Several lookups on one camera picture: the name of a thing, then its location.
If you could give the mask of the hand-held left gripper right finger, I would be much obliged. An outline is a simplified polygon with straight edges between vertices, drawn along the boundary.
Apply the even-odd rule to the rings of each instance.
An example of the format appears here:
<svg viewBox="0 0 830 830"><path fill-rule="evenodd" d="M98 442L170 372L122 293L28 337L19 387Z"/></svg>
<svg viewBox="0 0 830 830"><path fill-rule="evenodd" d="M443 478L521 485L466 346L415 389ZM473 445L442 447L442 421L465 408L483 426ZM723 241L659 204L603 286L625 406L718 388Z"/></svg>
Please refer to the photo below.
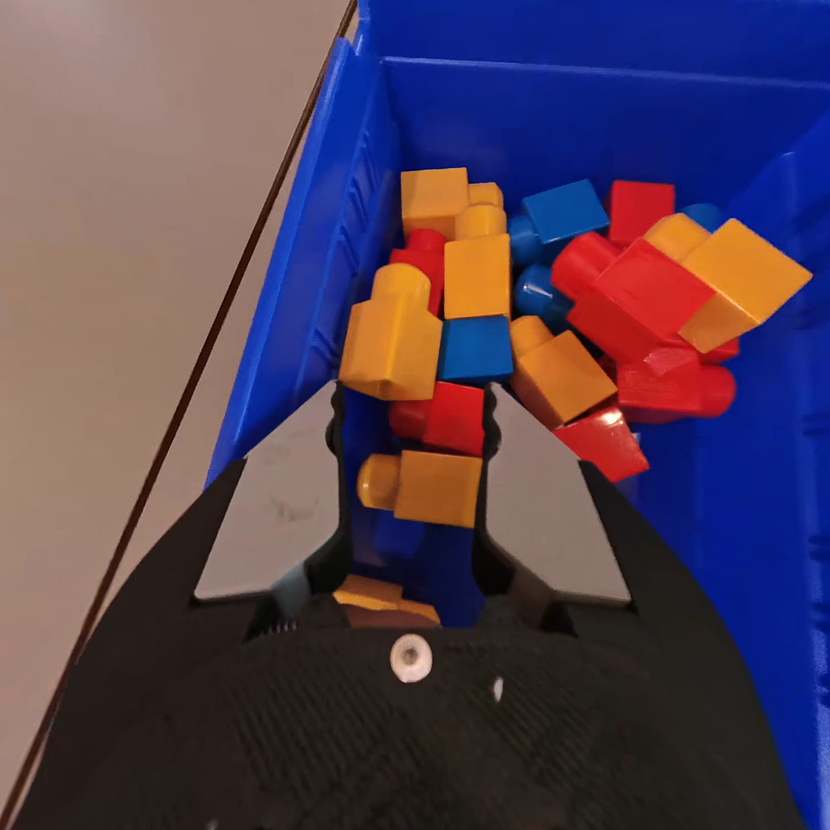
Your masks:
<svg viewBox="0 0 830 830"><path fill-rule="evenodd" d="M472 570L526 623L561 604L624 609L632 597L575 453L500 384L485 387Z"/></svg>

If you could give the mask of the pile of mega blocks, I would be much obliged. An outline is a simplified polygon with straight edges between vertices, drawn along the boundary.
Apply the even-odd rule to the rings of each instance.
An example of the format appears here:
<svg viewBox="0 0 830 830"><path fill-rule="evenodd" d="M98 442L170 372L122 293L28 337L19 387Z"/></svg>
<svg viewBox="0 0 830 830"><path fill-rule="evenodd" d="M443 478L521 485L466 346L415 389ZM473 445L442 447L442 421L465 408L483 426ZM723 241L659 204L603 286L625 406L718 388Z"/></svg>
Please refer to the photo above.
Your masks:
<svg viewBox="0 0 830 830"><path fill-rule="evenodd" d="M739 339L810 281L802 265L735 219L678 212L664 183L613 181L607 202L579 180L525 198L507 217L495 182L466 168L400 175L402 245L350 311L345 470L359 573L342 601L455 621L448 575L474 528L398 520L358 499L372 454L483 459L485 387L500 384L578 457L617 563L660 547L636 514L613 520L608 486L649 469L633 427L718 418Z"/></svg>

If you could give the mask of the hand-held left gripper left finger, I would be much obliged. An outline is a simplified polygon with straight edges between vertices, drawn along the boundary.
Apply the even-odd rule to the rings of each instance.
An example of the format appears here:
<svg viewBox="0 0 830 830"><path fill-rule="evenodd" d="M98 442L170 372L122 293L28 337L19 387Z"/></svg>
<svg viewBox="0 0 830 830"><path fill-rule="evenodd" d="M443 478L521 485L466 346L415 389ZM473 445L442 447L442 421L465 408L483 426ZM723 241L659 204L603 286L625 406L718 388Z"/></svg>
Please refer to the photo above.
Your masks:
<svg viewBox="0 0 830 830"><path fill-rule="evenodd" d="M345 391L328 382L243 458L195 587L200 601L264 597L299 613L352 561Z"/></svg>

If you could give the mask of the blue plastic bin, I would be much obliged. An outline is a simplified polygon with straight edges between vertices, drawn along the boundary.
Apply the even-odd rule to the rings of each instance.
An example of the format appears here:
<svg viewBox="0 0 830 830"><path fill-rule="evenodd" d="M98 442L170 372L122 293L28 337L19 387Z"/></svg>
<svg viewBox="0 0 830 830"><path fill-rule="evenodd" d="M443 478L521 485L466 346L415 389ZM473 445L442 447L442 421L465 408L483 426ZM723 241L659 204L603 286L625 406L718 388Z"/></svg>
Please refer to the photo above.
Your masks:
<svg viewBox="0 0 830 830"><path fill-rule="evenodd" d="M276 238L207 483L336 376L400 236L403 170L509 216L673 185L813 273L728 363L730 410L641 432L626 494L741 649L804 824L828 828L828 2L359 2Z"/></svg>

